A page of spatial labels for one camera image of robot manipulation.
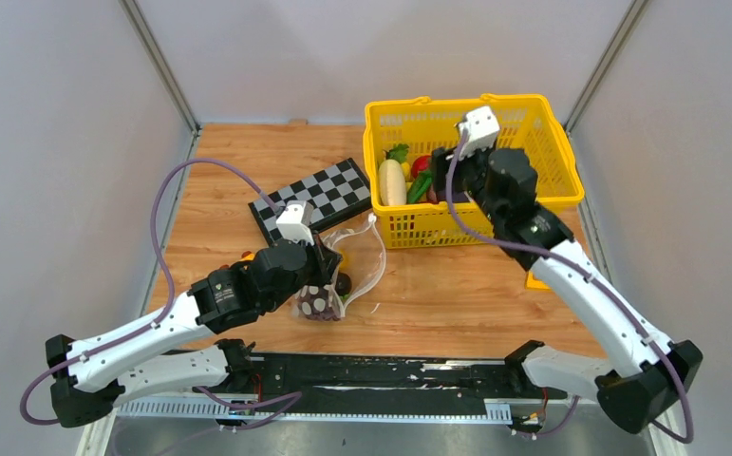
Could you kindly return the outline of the purple grape bunch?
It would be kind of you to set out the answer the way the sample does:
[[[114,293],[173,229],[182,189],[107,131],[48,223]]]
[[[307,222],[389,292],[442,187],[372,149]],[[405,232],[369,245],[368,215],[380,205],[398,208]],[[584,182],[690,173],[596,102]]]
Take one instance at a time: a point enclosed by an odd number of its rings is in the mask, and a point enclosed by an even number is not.
[[[312,321],[339,321],[342,301],[330,286],[305,286],[294,296],[292,314]]]

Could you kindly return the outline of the dark avocado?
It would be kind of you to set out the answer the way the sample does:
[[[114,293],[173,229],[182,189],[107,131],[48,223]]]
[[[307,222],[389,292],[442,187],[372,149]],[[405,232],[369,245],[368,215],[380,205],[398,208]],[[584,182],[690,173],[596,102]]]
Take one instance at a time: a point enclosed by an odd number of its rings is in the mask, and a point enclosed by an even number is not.
[[[353,284],[350,276],[346,273],[339,273],[336,277],[334,290],[341,298],[350,295]]]

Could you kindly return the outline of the clear polka dot zip bag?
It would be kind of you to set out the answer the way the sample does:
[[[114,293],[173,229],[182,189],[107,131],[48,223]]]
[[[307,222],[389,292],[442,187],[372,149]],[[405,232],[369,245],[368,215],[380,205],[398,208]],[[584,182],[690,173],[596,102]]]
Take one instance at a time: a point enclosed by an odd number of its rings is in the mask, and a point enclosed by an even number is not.
[[[369,293],[381,281],[386,269],[386,248],[377,229],[377,216],[369,213],[360,227],[341,228],[322,236],[324,244],[343,259],[334,273],[350,276],[353,289],[341,298],[341,319],[347,316],[352,303]]]

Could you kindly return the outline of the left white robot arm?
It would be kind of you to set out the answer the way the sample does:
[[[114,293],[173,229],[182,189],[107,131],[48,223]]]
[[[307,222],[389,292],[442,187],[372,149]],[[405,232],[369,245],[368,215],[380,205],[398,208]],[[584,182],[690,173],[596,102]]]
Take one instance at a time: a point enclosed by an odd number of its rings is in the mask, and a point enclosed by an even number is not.
[[[254,323],[307,286],[333,285],[341,254],[320,240],[279,240],[252,258],[209,273],[170,309],[84,340],[63,334],[46,342],[55,423],[77,428],[137,398],[180,388],[246,390],[253,382],[250,347],[223,339],[207,349],[182,345]]]

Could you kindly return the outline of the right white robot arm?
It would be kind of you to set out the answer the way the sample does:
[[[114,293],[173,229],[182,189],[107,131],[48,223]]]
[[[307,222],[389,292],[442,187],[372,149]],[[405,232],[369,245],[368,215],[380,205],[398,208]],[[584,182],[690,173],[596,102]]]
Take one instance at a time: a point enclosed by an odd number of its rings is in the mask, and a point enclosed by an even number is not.
[[[509,391],[525,397],[539,388],[561,390],[596,401],[626,432],[653,425],[691,443],[686,393],[701,351],[689,340],[672,341],[613,289],[566,224],[537,201],[537,173],[524,151],[488,148],[462,159],[455,148],[438,148],[429,168],[461,230],[500,247],[545,282],[606,355],[591,358],[529,341],[505,359]]]

